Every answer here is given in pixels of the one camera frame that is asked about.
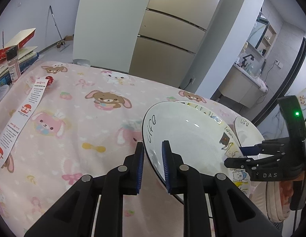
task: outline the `floor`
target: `floor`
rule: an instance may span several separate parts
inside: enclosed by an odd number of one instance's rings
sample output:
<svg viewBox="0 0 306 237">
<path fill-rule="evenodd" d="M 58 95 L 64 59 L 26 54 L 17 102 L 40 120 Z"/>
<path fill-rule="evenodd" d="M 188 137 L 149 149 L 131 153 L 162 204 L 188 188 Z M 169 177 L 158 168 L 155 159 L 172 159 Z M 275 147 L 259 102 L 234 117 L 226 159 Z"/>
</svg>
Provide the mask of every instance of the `floor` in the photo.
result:
<svg viewBox="0 0 306 237">
<path fill-rule="evenodd" d="M 59 61 L 64 63 L 73 63 L 73 41 L 65 42 L 61 48 L 56 48 L 56 45 L 49 48 L 40 54 L 40 59 L 44 61 Z"/>
</svg>

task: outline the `black faucet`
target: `black faucet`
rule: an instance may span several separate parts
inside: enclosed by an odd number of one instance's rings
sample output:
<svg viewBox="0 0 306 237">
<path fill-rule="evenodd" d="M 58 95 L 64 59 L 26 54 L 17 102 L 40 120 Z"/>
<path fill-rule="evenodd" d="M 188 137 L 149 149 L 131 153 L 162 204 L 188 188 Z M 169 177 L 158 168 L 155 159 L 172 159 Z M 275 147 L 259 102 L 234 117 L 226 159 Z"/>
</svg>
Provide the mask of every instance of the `black faucet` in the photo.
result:
<svg viewBox="0 0 306 237">
<path fill-rule="evenodd" d="M 244 56 L 243 57 L 243 61 L 242 61 L 242 63 L 241 63 L 241 68 L 245 68 L 246 66 L 247 66 L 247 63 L 245 64 L 245 62 L 247 61 L 247 57 L 249 57 L 249 56 L 251 56 L 251 61 L 254 61 L 254 56 L 252 55 L 252 54 L 249 54 L 249 55 L 246 55 L 246 56 Z"/>
</svg>

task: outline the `bathroom vanity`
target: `bathroom vanity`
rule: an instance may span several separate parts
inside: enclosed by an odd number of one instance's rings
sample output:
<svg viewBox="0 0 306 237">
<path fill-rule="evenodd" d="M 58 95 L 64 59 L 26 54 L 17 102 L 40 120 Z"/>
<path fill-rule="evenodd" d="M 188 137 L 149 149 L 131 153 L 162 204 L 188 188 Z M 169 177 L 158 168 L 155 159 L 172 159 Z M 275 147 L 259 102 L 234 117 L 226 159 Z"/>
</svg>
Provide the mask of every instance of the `bathroom vanity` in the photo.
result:
<svg viewBox="0 0 306 237">
<path fill-rule="evenodd" d="M 218 89 L 223 96 L 248 108 L 265 94 L 260 91 L 260 85 L 255 79 L 236 64 L 233 64 Z"/>
</svg>

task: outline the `black bottle cap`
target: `black bottle cap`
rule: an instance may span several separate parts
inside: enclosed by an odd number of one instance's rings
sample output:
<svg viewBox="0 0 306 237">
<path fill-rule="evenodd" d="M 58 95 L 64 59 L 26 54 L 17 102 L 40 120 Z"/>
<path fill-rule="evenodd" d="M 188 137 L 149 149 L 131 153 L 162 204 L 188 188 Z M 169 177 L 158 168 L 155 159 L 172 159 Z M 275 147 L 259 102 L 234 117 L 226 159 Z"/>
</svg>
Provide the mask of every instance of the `black bottle cap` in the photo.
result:
<svg viewBox="0 0 306 237">
<path fill-rule="evenodd" d="M 16 45 L 6 51 L 7 61 L 12 60 L 17 55 L 18 55 L 18 48 Z"/>
</svg>

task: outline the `silver screw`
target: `silver screw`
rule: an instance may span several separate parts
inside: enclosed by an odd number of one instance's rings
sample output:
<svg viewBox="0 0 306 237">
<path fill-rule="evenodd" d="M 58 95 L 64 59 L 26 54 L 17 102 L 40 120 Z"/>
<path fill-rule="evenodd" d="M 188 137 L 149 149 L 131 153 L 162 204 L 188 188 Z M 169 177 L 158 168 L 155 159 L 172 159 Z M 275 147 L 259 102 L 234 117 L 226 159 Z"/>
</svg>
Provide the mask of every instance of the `silver screw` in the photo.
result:
<svg viewBox="0 0 306 237">
<path fill-rule="evenodd" d="M 185 165 L 185 164 L 182 164 L 179 166 L 179 169 L 182 170 L 182 171 L 187 171 L 189 169 L 189 166 Z"/>
<path fill-rule="evenodd" d="M 91 180 L 91 177 L 90 177 L 90 175 L 83 175 L 83 176 L 81 177 L 81 180 L 82 180 L 83 182 L 88 182 L 88 181 Z"/>
<path fill-rule="evenodd" d="M 124 172 L 124 171 L 127 171 L 127 167 L 126 166 L 120 166 L 120 167 L 118 167 L 118 171 L 119 172 Z"/>
<path fill-rule="evenodd" d="M 219 173 L 219 174 L 217 174 L 217 178 L 219 180 L 225 180 L 227 178 L 227 176 L 225 174 L 223 174 L 223 173 Z"/>
</svg>

